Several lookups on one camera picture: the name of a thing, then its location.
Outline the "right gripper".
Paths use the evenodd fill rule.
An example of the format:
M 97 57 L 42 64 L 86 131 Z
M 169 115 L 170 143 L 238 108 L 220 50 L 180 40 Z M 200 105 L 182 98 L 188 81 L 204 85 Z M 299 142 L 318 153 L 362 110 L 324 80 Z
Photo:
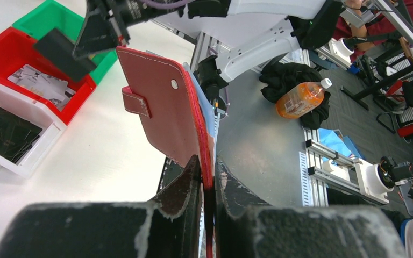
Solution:
M 130 40 L 126 26 L 173 12 L 183 15 L 185 8 L 156 9 L 141 1 L 86 1 L 86 4 L 84 22 L 74 44 L 76 59 L 126 46 Z

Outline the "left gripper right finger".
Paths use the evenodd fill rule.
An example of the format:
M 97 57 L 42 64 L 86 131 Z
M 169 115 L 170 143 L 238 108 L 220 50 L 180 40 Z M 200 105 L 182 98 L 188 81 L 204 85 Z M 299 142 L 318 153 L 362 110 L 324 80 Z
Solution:
M 406 256 L 393 224 L 375 207 L 274 207 L 222 160 L 215 186 L 218 257 Z

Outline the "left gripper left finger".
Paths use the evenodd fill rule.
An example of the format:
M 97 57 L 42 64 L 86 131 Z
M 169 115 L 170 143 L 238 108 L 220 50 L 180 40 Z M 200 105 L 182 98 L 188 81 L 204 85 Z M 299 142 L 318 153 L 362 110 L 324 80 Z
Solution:
M 146 202 L 38 203 L 0 240 L 0 257 L 197 257 L 200 162 Z

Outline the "red leather card holder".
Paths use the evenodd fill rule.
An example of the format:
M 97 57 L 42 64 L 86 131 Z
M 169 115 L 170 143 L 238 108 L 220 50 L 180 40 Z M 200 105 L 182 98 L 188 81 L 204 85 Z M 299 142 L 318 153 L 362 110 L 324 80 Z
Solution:
M 148 142 L 179 165 L 193 155 L 200 160 L 203 180 L 206 255 L 213 256 L 215 142 L 207 130 L 212 106 L 192 72 L 180 63 L 139 50 L 117 47 L 128 85 L 122 89 L 124 108 L 139 115 Z

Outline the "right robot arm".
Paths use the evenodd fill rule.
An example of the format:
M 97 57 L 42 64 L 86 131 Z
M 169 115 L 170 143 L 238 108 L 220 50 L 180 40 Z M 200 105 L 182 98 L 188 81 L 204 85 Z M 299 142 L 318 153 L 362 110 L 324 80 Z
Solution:
M 236 16 L 279 15 L 275 25 L 253 39 L 199 62 L 197 78 L 212 101 L 236 77 L 267 60 L 325 45 L 343 10 L 341 1 L 87 1 L 72 56 L 81 59 L 125 46 L 130 40 L 128 27 L 174 12 L 189 19 L 212 17 L 228 22 L 235 22 Z

